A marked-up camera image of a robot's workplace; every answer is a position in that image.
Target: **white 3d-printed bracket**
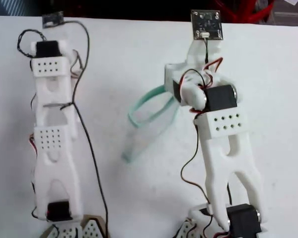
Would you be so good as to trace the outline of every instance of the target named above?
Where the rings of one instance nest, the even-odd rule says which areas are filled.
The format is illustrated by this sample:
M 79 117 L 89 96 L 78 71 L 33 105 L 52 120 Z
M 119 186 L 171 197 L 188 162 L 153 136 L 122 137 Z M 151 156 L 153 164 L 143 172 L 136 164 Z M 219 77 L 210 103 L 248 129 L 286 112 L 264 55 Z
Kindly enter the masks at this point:
M 249 203 L 260 213 L 261 222 L 265 222 L 263 185 L 253 160 L 245 112 L 240 107 L 207 112 L 198 116 L 195 124 L 206 166 L 206 190 L 219 225 L 229 231 L 225 192 L 233 173 L 246 188 Z M 222 137 L 228 137 L 228 154 L 222 148 Z
M 66 42 L 58 41 L 62 55 L 70 55 Z M 36 55 L 36 43 L 31 44 Z M 72 141 L 77 138 L 77 124 L 74 106 L 64 108 L 66 122 L 61 125 L 48 124 L 48 114 L 55 105 L 72 101 L 70 60 L 67 57 L 33 58 L 31 61 L 37 92 L 36 126 L 34 137 L 38 149 L 34 172 L 36 187 L 36 215 L 46 220 L 50 202 L 68 200 L 70 214 L 74 221 L 83 217 L 78 174 L 72 157 Z

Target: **electrical wire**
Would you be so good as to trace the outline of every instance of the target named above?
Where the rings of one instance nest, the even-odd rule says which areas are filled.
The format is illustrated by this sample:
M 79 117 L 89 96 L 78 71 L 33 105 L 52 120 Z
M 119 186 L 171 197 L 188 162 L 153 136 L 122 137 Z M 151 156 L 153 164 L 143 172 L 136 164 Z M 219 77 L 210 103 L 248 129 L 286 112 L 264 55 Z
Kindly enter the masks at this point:
M 62 106 L 60 108 L 60 110 L 63 110 L 64 108 L 66 107 L 69 107 L 71 105 L 74 106 L 77 114 L 78 114 L 78 117 L 81 121 L 81 125 L 84 129 L 84 132 L 86 134 L 86 138 L 88 140 L 88 144 L 89 144 L 89 147 L 90 147 L 90 151 L 91 151 L 91 155 L 92 155 L 92 158 L 93 158 L 93 162 L 94 162 L 94 166 L 95 166 L 95 170 L 96 170 L 96 176 L 97 176 L 97 181 L 98 181 L 98 186 L 99 186 L 99 190 L 100 190 L 100 194 L 101 194 L 101 197 L 102 197 L 102 200 L 103 200 L 103 203 L 104 203 L 104 208 L 105 208 L 105 213 L 106 213 L 106 225 L 105 225 L 105 233 L 106 233 L 106 237 L 108 238 L 108 208 L 107 208 L 107 203 L 106 203 L 106 199 L 105 199 L 105 196 L 104 196 L 104 192 L 103 192 L 103 189 L 102 189 L 102 185 L 101 185 L 101 182 L 100 182 L 100 176 L 99 176 L 99 171 L 98 171 L 98 166 L 97 166 L 97 161 L 96 161 L 96 157 L 95 157 L 95 153 L 94 153 L 94 149 L 93 149 L 93 146 L 92 146 L 92 143 L 91 143 L 91 140 L 90 140 L 90 137 L 89 137 L 89 133 L 87 131 L 87 128 L 86 128 L 86 125 L 84 123 L 84 120 L 80 114 L 80 111 L 75 103 L 75 96 L 76 96 L 76 91 L 77 91 L 77 86 L 87 68 L 87 64 L 88 64 L 88 59 L 89 59 L 89 52 L 90 52 L 90 39 L 89 39 L 89 33 L 88 33 L 88 30 L 87 28 L 85 27 L 85 25 L 83 23 L 81 23 L 80 21 L 64 21 L 61 25 L 64 25 L 64 24 L 68 24 L 68 23 L 76 23 L 76 24 L 79 24 L 83 29 L 84 31 L 86 32 L 86 36 L 87 36 L 87 53 L 86 53 L 86 59 L 85 59 L 85 65 L 77 79 L 77 82 L 74 86 L 74 90 L 73 90 L 73 95 L 72 95 L 72 101 L 70 103 L 67 103 L 65 104 L 64 106 Z
M 204 43 L 205 43 L 205 63 L 209 62 L 209 47 L 208 47 L 208 39 L 203 38 Z
M 60 235 L 60 229 L 55 225 L 55 224 L 52 224 L 52 226 L 56 229 L 56 231 L 57 231 L 57 235 L 56 235 L 56 238 L 58 238 L 59 237 L 59 235 Z
M 227 184 L 227 193 L 228 193 L 228 198 L 229 198 L 229 204 L 232 205 L 233 202 L 232 202 L 232 195 L 230 193 L 230 188 L 229 188 L 229 185 Z
M 186 166 L 187 166 L 187 165 L 188 165 L 188 164 L 195 158 L 195 156 L 196 156 L 197 153 L 198 153 L 198 149 L 199 149 L 199 130 L 198 130 L 198 127 L 197 127 L 197 126 L 195 126 L 195 129 L 196 129 L 196 131 L 197 131 L 197 146 L 196 146 L 196 149 L 195 149 L 195 152 L 194 152 L 194 155 L 192 156 L 192 158 L 191 158 L 187 163 L 185 163 L 185 165 L 182 167 L 180 175 L 181 175 L 181 179 L 182 179 L 183 181 L 185 181 L 185 182 L 187 182 L 187 183 L 189 183 L 189 184 L 191 184 L 191 185 L 194 185 L 194 186 L 198 187 L 198 188 L 202 191 L 202 193 L 203 193 L 203 195 L 204 195 L 206 201 L 207 201 L 208 203 L 210 203 L 210 201 L 209 201 L 209 199 L 208 199 L 206 193 L 204 192 L 203 188 L 202 188 L 200 185 L 198 185 L 198 184 L 195 183 L 195 182 L 186 180 L 186 179 L 183 177 L 183 170 L 184 170 L 184 168 L 185 168 L 185 167 L 186 167 Z
M 218 70 L 220 64 L 222 63 L 223 61 L 223 57 L 220 57 L 218 58 L 217 60 L 211 62 L 211 63 L 208 63 L 206 66 L 204 66 L 203 70 L 206 70 L 206 69 L 209 69 L 209 67 L 213 64 L 216 64 L 217 63 L 217 66 L 215 68 L 215 72 Z M 209 73 L 206 72 L 206 74 L 208 75 L 208 77 L 210 78 L 210 81 L 208 82 L 208 84 L 206 85 L 206 87 L 211 87 L 213 85 L 213 76 L 210 75 Z
M 212 224 L 212 221 L 213 221 L 213 215 L 211 216 L 211 219 L 210 219 L 209 223 L 203 228 L 202 233 L 203 233 L 204 238 L 207 238 L 207 236 L 205 235 L 205 231 Z
M 224 236 L 222 238 L 229 238 L 230 233 L 229 232 L 218 232 L 213 236 L 213 238 L 220 238 L 221 236 Z
M 34 32 L 34 33 L 39 34 L 40 37 L 41 37 L 41 39 L 42 39 L 43 41 L 46 41 L 46 37 L 43 35 L 42 32 L 40 32 L 40 31 L 38 31 L 38 30 L 35 30 L 35 29 L 26 29 L 26 30 L 24 30 L 24 31 L 22 31 L 22 32 L 20 33 L 20 35 L 19 35 L 19 37 L 18 37 L 18 42 L 17 42 L 17 44 L 16 44 L 16 48 L 17 48 L 17 50 L 18 50 L 21 54 L 23 54 L 24 56 L 26 56 L 26 57 L 32 59 L 32 58 L 34 58 L 34 56 L 31 55 L 31 54 L 25 53 L 25 52 L 21 49 L 21 47 L 20 47 L 20 44 L 21 44 L 21 41 L 22 41 L 22 37 L 23 37 L 24 34 L 27 33 L 27 32 Z
M 196 227 L 197 227 L 197 224 L 195 224 L 195 225 L 188 231 L 186 238 L 189 238 L 189 234 L 190 234 L 194 229 L 196 229 Z
M 33 95 L 31 102 L 30 102 L 30 107 L 31 107 L 32 111 L 33 111 L 33 102 L 34 102 L 35 97 L 36 97 L 36 93 Z
M 179 81 L 179 90 L 181 90 L 181 86 L 182 86 L 183 81 L 184 81 L 184 76 L 185 76 L 185 75 L 187 74 L 187 72 L 189 72 L 189 71 L 194 71 L 194 72 L 196 72 L 196 73 L 201 77 L 201 79 L 202 79 L 202 81 L 203 81 L 203 86 L 206 87 L 205 80 L 204 80 L 202 74 L 201 74 L 199 71 L 197 71 L 196 69 L 190 68 L 190 69 L 188 69 L 187 71 L 185 71 L 185 72 L 182 74 L 182 76 L 181 76 L 181 78 L 180 78 L 180 81 Z

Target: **perforated panel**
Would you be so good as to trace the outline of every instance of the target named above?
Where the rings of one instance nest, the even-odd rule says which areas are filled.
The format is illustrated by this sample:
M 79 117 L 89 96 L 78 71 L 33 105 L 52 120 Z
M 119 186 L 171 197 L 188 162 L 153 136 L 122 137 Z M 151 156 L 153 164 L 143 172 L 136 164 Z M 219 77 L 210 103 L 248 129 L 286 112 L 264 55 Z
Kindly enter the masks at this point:
M 38 150 L 60 151 L 66 144 L 67 126 L 36 127 L 34 137 Z
M 247 116 L 240 107 L 208 112 L 199 116 L 197 121 L 203 127 L 202 136 L 206 139 L 248 131 Z
M 186 221 L 183 223 L 182 227 L 179 230 L 179 233 L 177 235 L 176 238 L 186 238 L 187 234 L 189 233 L 188 238 L 198 238 L 199 236 L 197 236 L 197 229 L 194 229 L 192 231 L 190 231 L 193 228 L 193 224 L 191 224 L 190 222 Z
M 48 57 L 32 59 L 32 69 L 35 77 L 56 77 L 68 75 L 70 63 L 66 57 Z
M 83 238 L 103 238 L 96 221 L 90 220 L 86 224 L 83 230 Z

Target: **white plastic part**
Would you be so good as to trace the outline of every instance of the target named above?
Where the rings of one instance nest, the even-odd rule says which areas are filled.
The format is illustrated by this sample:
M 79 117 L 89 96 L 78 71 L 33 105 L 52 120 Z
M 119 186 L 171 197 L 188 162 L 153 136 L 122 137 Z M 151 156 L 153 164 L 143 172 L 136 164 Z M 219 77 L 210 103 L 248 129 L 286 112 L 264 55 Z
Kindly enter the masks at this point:
M 183 101 L 194 109 L 202 111 L 205 108 L 207 96 L 196 84 L 192 82 L 184 83 L 180 95 Z
M 36 43 L 31 44 L 36 54 Z M 59 42 L 61 52 L 66 50 L 66 42 Z M 49 114 L 55 105 L 60 106 L 72 101 L 70 60 L 67 57 L 33 58 L 32 69 L 36 84 L 37 108 L 34 138 L 38 149 L 34 171 L 36 188 L 36 211 L 40 220 L 47 219 L 50 202 L 68 200 L 73 220 L 83 218 L 81 192 L 77 170 L 72 157 L 72 140 L 77 138 L 76 113 L 74 106 L 59 111 L 65 120 L 60 125 L 51 126 Z
M 59 235 L 56 228 L 53 228 L 47 238 L 81 238 L 82 228 L 79 223 L 67 223 L 60 226 L 56 225 L 59 229 Z
M 83 230 L 79 223 L 57 225 L 57 228 L 59 236 L 57 229 L 53 228 L 48 238 L 104 238 L 95 220 L 89 220 Z
M 104 238 L 95 220 L 89 220 L 83 230 L 83 238 Z
M 209 41 L 209 61 L 215 60 L 218 58 L 220 41 Z M 174 84 L 179 84 L 181 76 L 188 69 L 195 69 L 203 76 L 205 83 L 208 83 L 209 77 L 203 71 L 203 66 L 205 65 L 205 43 L 201 40 L 195 40 L 192 42 L 187 59 L 182 63 L 172 63 L 166 64 L 164 67 L 164 87 L 166 91 L 170 92 L 172 95 L 177 94 L 174 91 Z M 194 71 L 189 71 L 185 74 L 182 87 L 185 83 L 190 82 L 193 84 L 198 84 L 202 82 L 201 77 Z M 188 102 L 185 100 L 181 101 L 182 106 L 188 105 Z
M 225 231 L 229 230 L 225 191 L 232 173 L 235 173 L 242 182 L 246 188 L 249 203 L 260 212 L 261 221 L 265 222 L 267 214 L 264 207 L 263 186 L 253 160 L 246 128 L 247 119 L 243 110 L 237 107 L 204 113 L 197 117 L 195 124 L 200 131 L 206 166 L 206 190 L 214 217 L 219 225 Z M 230 144 L 228 154 L 225 154 L 221 147 L 221 137 L 228 137 Z
M 192 224 L 192 223 L 189 222 L 189 221 L 185 221 L 185 222 L 182 224 L 182 226 L 181 226 L 181 228 L 180 228 L 180 230 L 179 230 L 179 232 L 178 232 L 176 238 L 186 238 L 187 235 L 188 235 L 188 232 L 189 232 L 193 227 L 194 227 L 194 224 Z M 197 229 L 194 229 L 194 230 L 190 231 L 189 238 L 200 238 L 199 234 L 197 233 Z

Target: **green plastic strap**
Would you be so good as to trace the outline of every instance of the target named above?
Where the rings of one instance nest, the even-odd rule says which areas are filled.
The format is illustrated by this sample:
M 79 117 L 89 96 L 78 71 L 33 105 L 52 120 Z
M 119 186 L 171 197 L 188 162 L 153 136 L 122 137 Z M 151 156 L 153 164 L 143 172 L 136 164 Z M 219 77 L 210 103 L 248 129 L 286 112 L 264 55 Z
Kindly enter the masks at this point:
M 139 99 L 139 101 L 129 110 L 128 112 L 128 119 L 133 124 L 134 127 L 142 127 L 144 125 L 147 125 L 148 123 L 155 120 L 158 116 L 160 116 L 163 112 L 165 112 L 171 105 L 174 103 L 174 98 L 171 97 L 170 100 L 161 108 L 158 112 L 151 115 L 148 119 L 138 122 L 134 119 L 134 113 L 137 111 L 143 104 L 145 104 L 147 101 L 149 101 L 151 98 L 158 96 L 162 93 L 165 93 L 166 90 L 164 88 L 164 85 L 161 85 L 159 87 L 156 87 L 152 89 L 151 91 L 147 92 L 142 98 Z

